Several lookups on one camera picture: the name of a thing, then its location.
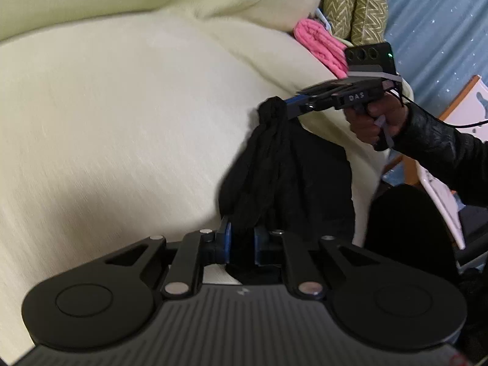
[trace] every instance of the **black jacket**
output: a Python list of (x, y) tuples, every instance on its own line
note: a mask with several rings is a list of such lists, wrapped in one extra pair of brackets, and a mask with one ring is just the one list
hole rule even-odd
[(395, 150), (419, 161), (467, 205), (488, 206), (488, 142), (430, 116), (413, 103)]

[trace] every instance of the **silver screw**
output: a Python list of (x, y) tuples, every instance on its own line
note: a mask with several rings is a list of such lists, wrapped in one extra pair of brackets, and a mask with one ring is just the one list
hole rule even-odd
[(184, 294), (190, 290), (190, 287), (184, 282), (170, 282), (164, 287), (164, 291), (175, 296)]
[(302, 282), (298, 285), (298, 290), (301, 291), (303, 294), (311, 294), (316, 296), (322, 292), (324, 288), (318, 282)]

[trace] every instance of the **pink towel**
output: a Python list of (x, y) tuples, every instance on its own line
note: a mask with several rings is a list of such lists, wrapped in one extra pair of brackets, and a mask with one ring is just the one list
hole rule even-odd
[(347, 77), (346, 46), (336, 40), (324, 27), (312, 20), (302, 19), (293, 29), (295, 38), (337, 78)]

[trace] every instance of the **human hand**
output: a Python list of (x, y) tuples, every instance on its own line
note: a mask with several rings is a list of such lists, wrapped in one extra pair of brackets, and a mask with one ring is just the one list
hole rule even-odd
[(374, 124), (376, 117), (385, 115), (385, 128), (393, 137), (399, 134), (408, 117), (407, 106), (402, 106), (393, 95), (385, 94), (380, 100), (368, 104), (368, 113), (357, 114), (353, 108), (344, 109), (351, 131), (356, 137), (368, 144), (376, 143), (380, 138), (381, 128)]

